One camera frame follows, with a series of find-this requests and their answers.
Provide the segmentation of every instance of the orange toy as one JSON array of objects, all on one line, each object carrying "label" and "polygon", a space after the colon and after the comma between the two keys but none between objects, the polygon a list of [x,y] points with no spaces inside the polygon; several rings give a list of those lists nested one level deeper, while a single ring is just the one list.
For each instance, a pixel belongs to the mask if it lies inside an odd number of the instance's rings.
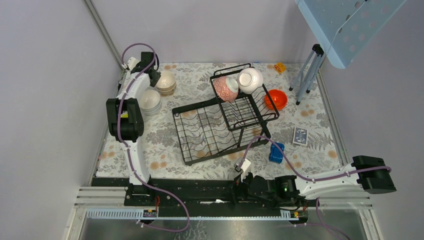
[{"label": "orange toy", "polygon": [[[289,101],[289,99],[287,98],[287,95],[283,91],[280,91],[278,89],[272,89],[268,93],[269,93],[269,96],[271,96],[271,99],[274,102],[274,105],[278,111],[280,111],[287,105],[287,102]],[[274,109],[273,104],[271,103],[268,95],[265,95],[263,100],[265,101],[265,104],[269,109],[271,110]]]},{"label": "orange toy", "polygon": [[282,64],[281,62],[274,65],[274,69],[280,74],[286,70],[286,66]]}]

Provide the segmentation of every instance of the hole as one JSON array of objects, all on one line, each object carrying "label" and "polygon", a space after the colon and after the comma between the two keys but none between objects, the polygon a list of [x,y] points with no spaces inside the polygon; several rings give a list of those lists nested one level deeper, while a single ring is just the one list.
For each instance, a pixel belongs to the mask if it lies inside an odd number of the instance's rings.
[{"label": "hole", "polygon": [[389,6],[385,5],[382,9],[381,9],[381,13],[382,14],[386,14],[389,12]]},{"label": "hole", "polygon": [[368,12],[364,11],[361,15],[360,15],[363,19],[365,19],[366,17],[368,17]]}]

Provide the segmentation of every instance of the gray wall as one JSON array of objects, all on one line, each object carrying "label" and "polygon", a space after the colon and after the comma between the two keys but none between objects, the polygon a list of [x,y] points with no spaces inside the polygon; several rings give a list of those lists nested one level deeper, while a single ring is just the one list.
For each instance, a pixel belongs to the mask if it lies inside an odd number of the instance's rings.
[{"label": "gray wall", "polygon": [[372,197],[385,240],[422,239],[423,10],[407,1],[347,69],[321,68],[349,155],[393,168],[397,192]]},{"label": "gray wall", "polygon": [[1,1],[0,239],[58,240],[120,70],[83,2]]},{"label": "gray wall", "polygon": [[294,0],[93,2],[120,52],[148,43],[162,62],[301,63],[316,43]]}]

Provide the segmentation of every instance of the orange bowl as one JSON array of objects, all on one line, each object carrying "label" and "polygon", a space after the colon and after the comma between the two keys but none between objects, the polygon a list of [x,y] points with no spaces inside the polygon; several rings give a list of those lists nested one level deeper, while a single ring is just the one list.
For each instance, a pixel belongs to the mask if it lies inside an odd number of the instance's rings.
[{"label": "orange bowl", "polygon": [[[289,99],[287,98],[287,95],[283,91],[280,91],[278,89],[272,89],[272,90],[269,90],[268,93],[278,111],[280,111],[287,105],[287,102],[289,101]],[[271,103],[268,95],[265,95],[263,100],[265,101],[265,104],[269,109],[271,110],[274,109],[273,104]]]}]

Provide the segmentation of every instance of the floral tablecloth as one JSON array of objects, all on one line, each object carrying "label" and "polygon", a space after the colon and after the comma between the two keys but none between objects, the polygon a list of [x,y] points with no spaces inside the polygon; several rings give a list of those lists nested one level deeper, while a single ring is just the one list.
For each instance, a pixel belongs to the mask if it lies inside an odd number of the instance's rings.
[{"label": "floral tablecloth", "polygon": [[[233,165],[243,155],[243,151],[191,166],[185,165],[172,115],[173,108],[213,98],[209,77],[218,69],[235,65],[237,63],[161,64],[160,70],[168,70],[176,75],[177,86],[173,95],[162,96],[162,109],[159,113],[143,117],[144,134],[141,143],[152,178],[227,180],[238,175]],[[339,159],[317,83],[309,94],[305,94],[301,104],[296,105],[295,94],[299,86],[293,91],[289,91],[289,87],[300,71],[301,64],[286,64],[286,71],[281,74],[274,70],[273,64],[254,63],[253,66],[262,72],[263,82],[268,90],[280,89],[288,96],[287,106],[279,111],[280,117],[270,121],[267,126],[271,138],[285,145],[284,152],[296,170],[301,174],[313,174],[338,168]],[[292,144],[295,126],[309,130],[307,146]],[[96,176],[129,177],[124,152],[119,143],[110,134],[105,141]],[[266,179],[294,174],[287,163],[277,164],[268,160],[270,145],[268,143],[249,150],[247,158],[252,162],[251,172]]]}]

